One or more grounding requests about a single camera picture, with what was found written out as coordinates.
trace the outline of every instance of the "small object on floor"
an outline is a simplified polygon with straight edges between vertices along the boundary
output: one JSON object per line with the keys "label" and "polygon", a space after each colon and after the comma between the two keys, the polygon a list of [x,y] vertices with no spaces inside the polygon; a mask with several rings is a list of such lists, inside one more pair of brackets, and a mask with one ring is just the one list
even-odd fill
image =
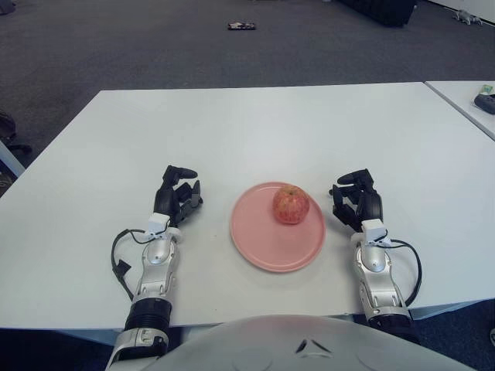
{"label": "small object on floor", "polygon": [[0,0],[0,15],[15,11],[15,4],[11,0]]}
{"label": "small object on floor", "polygon": [[227,28],[233,31],[252,30],[252,29],[256,29],[256,25],[254,23],[232,22],[228,24]]}
{"label": "small object on floor", "polygon": [[472,14],[469,14],[467,11],[465,11],[463,9],[459,9],[457,12],[455,12],[453,18],[462,22],[462,23],[466,23],[467,25],[471,25],[471,23],[473,23],[473,24],[476,23],[480,26],[483,25],[483,22],[481,21],[481,19],[479,19],[478,17],[476,17]]}
{"label": "small object on floor", "polygon": [[493,87],[483,85],[478,96],[474,98],[474,104],[489,114],[495,114],[495,94],[490,94],[492,92]]}
{"label": "small object on floor", "polygon": [[12,179],[6,174],[0,173],[0,197],[3,196],[7,189],[12,185]]}

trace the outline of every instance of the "table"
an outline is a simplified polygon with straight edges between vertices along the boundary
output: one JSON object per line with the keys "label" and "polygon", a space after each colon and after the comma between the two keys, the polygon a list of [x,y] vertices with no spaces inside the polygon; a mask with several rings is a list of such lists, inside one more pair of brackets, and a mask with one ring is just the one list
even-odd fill
{"label": "table", "polygon": [[495,81],[427,81],[426,84],[495,141],[495,115],[476,107],[474,98]]}
{"label": "table", "polygon": [[[421,256],[413,307],[493,298],[494,157],[423,83],[101,91],[0,199],[0,327],[122,328],[130,302],[111,242],[145,228],[168,164],[197,170],[204,198],[181,226],[173,325],[361,311],[351,230],[329,214],[327,192],[365,167],[390,235]],[[319,256],[290,274],[253,267],[230,240],[237,197],[271,180],[301,186],[326,216]],[[119,247],[131,286],[141,249]],[[407,296],[414,258],[391,254]]]}

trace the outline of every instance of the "green object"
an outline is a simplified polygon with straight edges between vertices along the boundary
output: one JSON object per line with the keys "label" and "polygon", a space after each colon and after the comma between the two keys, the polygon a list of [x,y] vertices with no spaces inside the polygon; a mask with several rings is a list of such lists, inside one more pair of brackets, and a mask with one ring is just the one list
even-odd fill
{"label": "green object", "polygon": [[492,92],[492,90],[493,90],[493,87],[491,87],[490,85],[483,85],[483,87],[480,90],[480,94],[482,94],[482,95],[490,95],[490,93]]}

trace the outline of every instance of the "black object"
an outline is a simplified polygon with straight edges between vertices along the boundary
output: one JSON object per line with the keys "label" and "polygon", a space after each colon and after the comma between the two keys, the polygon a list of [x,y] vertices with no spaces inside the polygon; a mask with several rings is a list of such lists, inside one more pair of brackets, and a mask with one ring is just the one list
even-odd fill
{"label": "black object", "polygon": [[124,331],[131,328],[156,328],[167,333],[172,304],[161,298],[146,298],[135,302],[125,322]]}
{"label": "black object", "polygon": [[386,26],[408,24],[416,0],[340,0]]}
{"label": "black object", "polygon": [[15,11],[15,4],[10,0],[0,0],[0,15],[9,14]]}
{"label": "black object", "polygon": [[[373,189],[373,178],[368,169],[351,172],[337,179],[341,185],[353,184],[346,187],[333,185],[329,194],[333,196],[333,215],[356,232],[361,232],[363,220],[384,220],[381,197]],[[343,203],[347,197],[352,204],[357,205],[356,211]]]}
{"label": "black object", "polygon": [[180,179],[192,179],[197,176],[193,170],[169,165],[163,175],[163,184],[156,191],[153,212],[170,216],[170,226],[177,226],[182,222],[203,203],[200,181],[196,180],[192,188],[190,185],[181,185],[174,190],[173,186],[176,186]]}
{"label": "black object", "polygon": [[10,145],[17,133],[15,132],[15,121],[10,114],[0,110],[0,140],[2,140],[10,151],[20,150],[24,154],[32,151],[29,145]]}
{"label": "black object", "polygon": [[244,23],[244,22],[232,22],[227,25],[230,31],[241,31],[241,30],[253,30],[256,29],[254,23]]}
{"label": "black object", "polygon": [[489,114],[495,114],[495,94],[478,94],[474,98],[474,104]]}
{"label": "black object", "polygon": [[405,315],[376,315],[370,318],[368,325],[409,342],[420,344],[415,323]]}

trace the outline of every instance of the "white tabletop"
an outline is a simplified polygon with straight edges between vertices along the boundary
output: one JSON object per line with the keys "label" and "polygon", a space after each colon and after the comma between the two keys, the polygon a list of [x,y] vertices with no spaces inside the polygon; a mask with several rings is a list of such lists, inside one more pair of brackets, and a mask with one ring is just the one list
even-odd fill
{"label": "white tabletop", "polygon": [[[0,326],[123,327],[111,242],[146,227],[168,164],[197,170],[204,198],[181,226],[174,325],[362,311],[351,230],[327,192],[366,167],[390,235],[421,255],[414,306],[495,297],[494,158],[493,141],[422,83],[102,91],[0,199]],[[257,269],[230,240],[237,197],[271,180],[301,186],[326,215],[319,256],[290,274]],[[141,249],[118,252],[132,286]],[[414,258],[392,254],[408,296]]]}
{"label": "white tabletop", "polygon": [[495,115],[473,103],[483,85],[495,88],[495,81],[427,81],[426,84],[495,141]]}

